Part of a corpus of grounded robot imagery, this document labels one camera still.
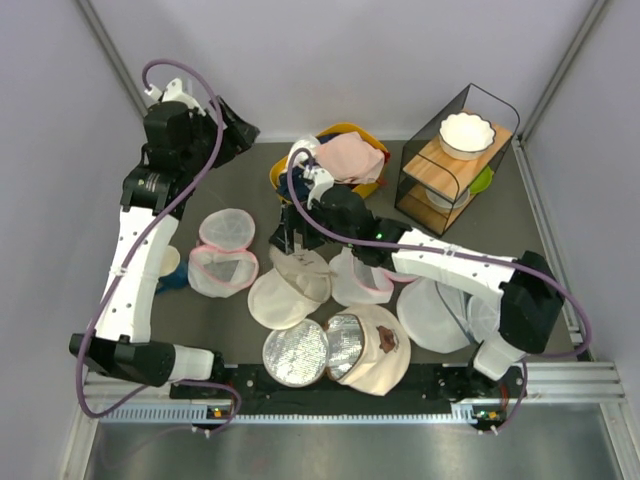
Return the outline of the white scalloped bowl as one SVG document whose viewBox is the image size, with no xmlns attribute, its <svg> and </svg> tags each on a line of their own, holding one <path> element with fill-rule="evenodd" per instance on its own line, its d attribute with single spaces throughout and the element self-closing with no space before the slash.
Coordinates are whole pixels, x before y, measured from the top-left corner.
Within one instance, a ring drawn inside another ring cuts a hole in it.
<svg viewBox="0 0 640 480">
<path fill-rule="evenodd" d="M 472 161 L 494 144 L 496 130 L 480 115 L 460 112 L 441 121 L 438 135 L 441 148 L 448 156 Z"/>
</svg>

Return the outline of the yellow plastic basket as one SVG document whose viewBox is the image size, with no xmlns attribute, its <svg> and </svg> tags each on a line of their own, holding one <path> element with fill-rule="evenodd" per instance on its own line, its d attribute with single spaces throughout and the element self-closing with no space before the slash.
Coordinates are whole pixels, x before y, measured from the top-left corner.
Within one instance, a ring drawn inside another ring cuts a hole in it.
<svg viewBox="0 0 640 480">
<path fill-rule="evenodd" d="M 356 124 L 348 123 L 348 122 L 334 124 L 328 127 L 327 129 L 325 129 L 324 131 L 320 132 L 317 135 L 317 137 L 322 142 L 322 144 L 324 144 L 329 140 L 335 138 L 339 134 L 348 134 L 352 132 L 358 133 L 362 137 L 362 139 L 367 144 L 371 145 L 373 148 L 376 148 L 382 152 L 384 150 L 389 151 L 381 141 L 379 141 L 369 132 L 367 132 L 366 130 L 364 130 L 363 128 L 361 128 Z M 277 188 L 278 176 L 282 171 L 284 171 L 286 167 L 286 162 L 287 162 L 287 159 L 283 157 L 278 162 L 276 162 L 270 169 L 269 180 L 274 189 Z M 386 166 L 383 165 L 381 172 L 372 181 L 364 184 L 352 185 L 352 190 L 355 193 L 359 194 L 362 198 L 367 198 L 380 186 L 383 186 L 386 184 L 386 180 L 383 177 L 385 168 Z"/>
</svg>

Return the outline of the grey trimmed white mesh bag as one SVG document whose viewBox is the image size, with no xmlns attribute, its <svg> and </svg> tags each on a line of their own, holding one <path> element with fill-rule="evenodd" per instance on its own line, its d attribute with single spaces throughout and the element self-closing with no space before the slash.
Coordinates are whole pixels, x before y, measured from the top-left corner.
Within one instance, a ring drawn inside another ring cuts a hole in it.
<svg viewBox="0 0 640 480">
<path fill-rule="evenodd" d="M 402 290 L 396 311 L 419 347 L 441 354 L 487 340 L 500 323 L 499 312 L 478 296 L 426 278 Z"/>
</svg>

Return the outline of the beige mesh bag with glasses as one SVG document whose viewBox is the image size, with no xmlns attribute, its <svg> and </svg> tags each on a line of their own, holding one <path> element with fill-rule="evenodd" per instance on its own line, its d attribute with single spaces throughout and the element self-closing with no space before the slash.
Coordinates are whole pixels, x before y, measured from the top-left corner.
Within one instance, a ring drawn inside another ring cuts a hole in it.
<svg viewBox="0 0 640 480">
<path fill-rule="evenodd" d="M 272 268 L 255 280 L 247 298 L 249 313 L 263 327 L 291 328 L 331 298 L 334 274 L 317 252 L 285 254 L 271 246 L 269 258 Z"/>
</svg>

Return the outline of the pink trimmed bag left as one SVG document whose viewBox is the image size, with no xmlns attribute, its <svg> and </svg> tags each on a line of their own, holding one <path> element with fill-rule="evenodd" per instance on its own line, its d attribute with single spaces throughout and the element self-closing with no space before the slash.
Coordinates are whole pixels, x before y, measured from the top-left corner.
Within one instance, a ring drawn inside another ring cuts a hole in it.
<svg viewBox="0 0 640 480">
<path fill-rule="evenodd" d="M 189 285 L 209 298 L 229 298 L 250 287 L 259 262 L 249 251 L 255 222 L 245 210 L 227 208 L 208 215 L 188 260 Z"/>
</svg>

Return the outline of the beige foil lined bear bag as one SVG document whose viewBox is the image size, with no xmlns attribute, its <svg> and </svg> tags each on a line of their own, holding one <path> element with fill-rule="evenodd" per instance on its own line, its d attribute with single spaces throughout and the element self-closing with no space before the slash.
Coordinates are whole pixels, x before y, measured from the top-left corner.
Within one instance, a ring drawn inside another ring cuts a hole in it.
<svg viewBox="0 0 640 480">
<path fill-rule="evenodd" d="M 305 318 L 272 331 L 263 344 L 263 365 L 292 388 L 328 379 L 372 396 L 384 396 L 408 371 L 411 340 L 389 310 L 350 306 L 320 324 Z"/>
</svg>

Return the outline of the white bra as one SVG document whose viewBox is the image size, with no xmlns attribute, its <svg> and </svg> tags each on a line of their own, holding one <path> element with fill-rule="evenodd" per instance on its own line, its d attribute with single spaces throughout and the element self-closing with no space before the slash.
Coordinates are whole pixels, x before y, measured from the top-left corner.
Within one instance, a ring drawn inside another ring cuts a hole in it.
<svg viewBox="0 0 640 480">
<path fill-rule="evenodd" d="M 322 142 L 316 136 L 307 134 L 300 137 L 293 143 L 289 150 L 287 165 L 293 164 L 298 166 L 306 163 L 314 156 L 321 144 Z"/>
</svg>

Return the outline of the green plastic bowl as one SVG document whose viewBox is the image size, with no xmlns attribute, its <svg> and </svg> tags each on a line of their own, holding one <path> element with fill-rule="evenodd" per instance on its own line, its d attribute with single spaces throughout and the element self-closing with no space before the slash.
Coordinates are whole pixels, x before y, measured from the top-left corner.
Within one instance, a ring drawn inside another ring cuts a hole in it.
<svg viewBox="0 0 640 480">
<path fill-rule="evenodd" d="M 490 166 L 486 166 L 469 185 L 471 195 L 477 195 L 486 191 L 492 183 L 494 172 Z"/>
</svg>

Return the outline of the pale pink bra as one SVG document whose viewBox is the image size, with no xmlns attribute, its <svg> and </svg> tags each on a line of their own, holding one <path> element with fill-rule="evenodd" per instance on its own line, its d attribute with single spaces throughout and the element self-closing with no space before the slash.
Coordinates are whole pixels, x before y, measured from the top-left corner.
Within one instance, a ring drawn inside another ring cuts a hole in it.
<svg viewBox="0 0 640 480">
<path fill-rule="evenodd" d="M 315 153 L 316 162 L 341 184 L 372 181 L 382 170 L 383 158 L 382 151 L 367 144 L 356 132 L 336 136 L 321 144 Z"/>
</svg>

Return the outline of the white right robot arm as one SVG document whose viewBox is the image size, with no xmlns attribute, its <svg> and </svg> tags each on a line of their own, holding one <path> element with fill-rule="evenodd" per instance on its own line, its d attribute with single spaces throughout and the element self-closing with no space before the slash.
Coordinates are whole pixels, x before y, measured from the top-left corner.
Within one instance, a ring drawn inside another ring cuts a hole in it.
<svg viewBox="0 0 640 480">
<path fill-rule="evenodd" d="M 487 396 L 512 364 L 546 350 L 567 293 L 546 259 L 531 251 L 519 258 L 481 254 L 434 238 L 410 225 L 372 213 L 346 186 L 333 186 L 312 200 L 283 203 L 269 242 L 283 253 L 328 242 L 352 249 L 371 267 L 427 278 L 461 290 L 497 311 L 499 323 L 480 342 L 466 374 L 469 388 Z"/>
</svg>

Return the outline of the dark blue bra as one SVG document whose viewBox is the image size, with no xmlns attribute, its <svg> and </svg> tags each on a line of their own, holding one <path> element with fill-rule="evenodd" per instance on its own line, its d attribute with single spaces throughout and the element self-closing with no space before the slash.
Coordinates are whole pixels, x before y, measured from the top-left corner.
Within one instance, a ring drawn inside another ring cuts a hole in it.
<svg viewBox="0 0 640 480">
<path fill-rule="evenodd" d="M 286 171 L 282 171 L 279 174 L 276 191 L 280 197 L 282 197 L 286 201 L 290 201 L 292 197 L 289 191 L 287 178 L 288 178 L 288 173 Z M 310 179 L 306 179 L 304 177 L 303 168 L 295 167 L 293 169 L 292 185 L 298 200 L 301 203 L 305 202 L 309 196 L 309 192 L 313 186 L 313 182 Z"/>
</svg>

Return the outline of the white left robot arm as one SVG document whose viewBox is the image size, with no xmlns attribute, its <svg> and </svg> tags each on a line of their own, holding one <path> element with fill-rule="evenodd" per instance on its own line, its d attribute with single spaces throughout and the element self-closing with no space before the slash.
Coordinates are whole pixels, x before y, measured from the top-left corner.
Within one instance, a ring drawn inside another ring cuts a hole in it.
<svg viewBox="0 0 640 480">
<path fill-rule="evenodd" d="M 97 320 L 69 341 L 78 373 L 89 369 L 153 387 L 191 380 L 209 397 L 226 387 L 213 352 L 151 338 L 162 262 L 194 180 L 248 150 L 259 133 L 222 98 L 212 107 L 163 97 L 144 117 L 146 142 L 123 181 L 118 242 Z"/>
</svg>

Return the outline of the pink trimmed bag centre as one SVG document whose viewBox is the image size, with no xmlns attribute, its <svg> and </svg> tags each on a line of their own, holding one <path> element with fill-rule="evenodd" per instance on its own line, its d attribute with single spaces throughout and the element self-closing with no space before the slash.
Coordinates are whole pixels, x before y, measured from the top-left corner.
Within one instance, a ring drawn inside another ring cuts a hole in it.
<svg viewBox="0 0 640 480">
<path fill-rule="evenodd" d="M 352 250 L 344 247 L 329 262 L 332 277 L 332 298 L 342 306 L 359 304 L 387 304 L 395 284 L 411 283 L 416 275 L 391 272 L 370 267 L 357 259 Z"/>
</svg>

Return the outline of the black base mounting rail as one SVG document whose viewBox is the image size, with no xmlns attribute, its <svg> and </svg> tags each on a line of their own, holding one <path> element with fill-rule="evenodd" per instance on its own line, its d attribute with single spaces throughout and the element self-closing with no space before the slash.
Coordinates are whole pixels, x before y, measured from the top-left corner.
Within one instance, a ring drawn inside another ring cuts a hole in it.
<svg viewBox="0 0 640 480">
<path fill-rule="evenodd" d="M 444 364 L 411 364 L 386 395 L 373 396 L 328 377 L 301 387 L 274 380 L 261 364 L 240 364 L 218 370 L 216 381 L 241 396 L 240 413 L 301 415 L 395 415 L 445 413 L 453 403 L 479 400 L 502 408 L 524 387 L 521 368 L 511 367 L 498 381 L 486 380 L 471 368 Z"/>
</svg>

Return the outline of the pink trimmed bag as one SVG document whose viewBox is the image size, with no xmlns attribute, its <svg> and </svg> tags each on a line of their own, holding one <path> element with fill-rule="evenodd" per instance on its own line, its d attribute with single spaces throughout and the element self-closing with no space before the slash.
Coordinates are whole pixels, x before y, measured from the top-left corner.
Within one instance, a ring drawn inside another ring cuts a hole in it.
<svg viewBox="0 0 640 480">
<path fill-rule="evenodd" d="M 209 298 L 229 298 L 250 287 L 259 262 L 249 251 L 255 222 L 245 210 L 227 208 L 208 215 L 188 260 L 189 285 Z"/>
<path fill-rule="evenodd" d="M 411 283 L 416 275 L 391 272 L 370 267 L 357 259 L 352 250 L 344 247 L 329 262 L 332 277 L 332 298 L 342 306 L 359 304 L 387 304 L 395 284 Z"/>
</svg>

